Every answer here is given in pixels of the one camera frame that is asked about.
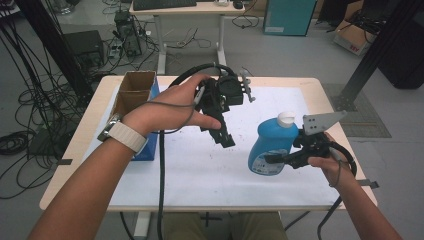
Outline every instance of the brown box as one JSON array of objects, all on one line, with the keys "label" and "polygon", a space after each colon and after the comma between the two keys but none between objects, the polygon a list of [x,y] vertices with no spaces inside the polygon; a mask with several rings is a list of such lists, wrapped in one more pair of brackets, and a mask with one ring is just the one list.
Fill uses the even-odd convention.
[{"label": "brown box", "polygon": [[[159,85],[155,72],[127,72],[119,87],[111,115],[126,115],[144,102],[159,94]],[[133,160],[154,160],[157,134],[147,136],[147,144]]]},{"label": "brown box", "polygon": [[334,42],[360,56],[364,54],[375,39],[375,35],[352,25],[346,19],[350,19],[355,12],[362,8],[364,1],[357,1],[349,4],[346,9],[345,20],[336,28]]}]

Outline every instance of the forearm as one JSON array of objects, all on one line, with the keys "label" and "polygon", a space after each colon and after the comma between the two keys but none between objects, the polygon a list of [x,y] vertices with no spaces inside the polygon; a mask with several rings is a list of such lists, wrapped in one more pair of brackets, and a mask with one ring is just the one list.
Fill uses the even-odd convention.
[{"label": "forearm", "polygon": [[105,141],[62,187],[30,239],[93,239],[133,154],[114,139]]},{"label": "forearm", "polygon": [[338,191],[361,239],[401,239],[357,181]]}]

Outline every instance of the black pole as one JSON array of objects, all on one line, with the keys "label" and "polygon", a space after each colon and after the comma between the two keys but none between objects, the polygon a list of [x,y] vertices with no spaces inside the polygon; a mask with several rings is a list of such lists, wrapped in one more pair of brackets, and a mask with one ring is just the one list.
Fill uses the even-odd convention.
[{"label": "black pole", "polygon": [[365,54],[340,95],[333,98],[335,110],[355,110],[353,101],[377,69],[386,52],[394,47],[424,0],[401,0]]},{"label": "black pole", "polygon": [[94,93],[93,89],[41,1],[15,0],[15,2],[79,97],[80,104],[88,106]]}]

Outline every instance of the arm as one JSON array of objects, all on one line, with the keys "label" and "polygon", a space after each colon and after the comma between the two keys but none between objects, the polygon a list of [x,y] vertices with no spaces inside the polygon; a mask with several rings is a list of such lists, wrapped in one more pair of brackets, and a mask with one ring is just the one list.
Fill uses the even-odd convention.
[{"label": "arm", "polygon": [[[334,158],[311,157],[308,162],[322,169],[330,185],[336,184],[339,164]],[[348,164],[342,163],[341,166],[340,179],[335,188],[361,239],[402,239],[356,181]]]},{"label": "arm", "polygon": [[[209,76],[194,75],[187,82],[159,94],[157,102],[193,103],[195,88]],[[192,109],[145,104],[122,122],[143,136],[157,130],[176,129]],[[219,129],[218,120],[194,112],[188,125]],[[112,194],[134,152],[113,138],[107,139],[65,183],[32,230],[29,239],[94,239]]]}]

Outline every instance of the white watch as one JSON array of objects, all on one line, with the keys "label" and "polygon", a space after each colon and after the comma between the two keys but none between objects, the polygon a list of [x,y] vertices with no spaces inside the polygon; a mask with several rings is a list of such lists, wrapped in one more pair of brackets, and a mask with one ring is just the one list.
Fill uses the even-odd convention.
[{"label": "white watch", "polygon": [[104,142],[107,138],[112,137],[118,142],[131,148],[135,153],[139,153],[145,146],[147,140],[143,135],[128,127],[121,122],[122,115],[115,113],[106,124],[106,127],[97,137],[98,140]]}]

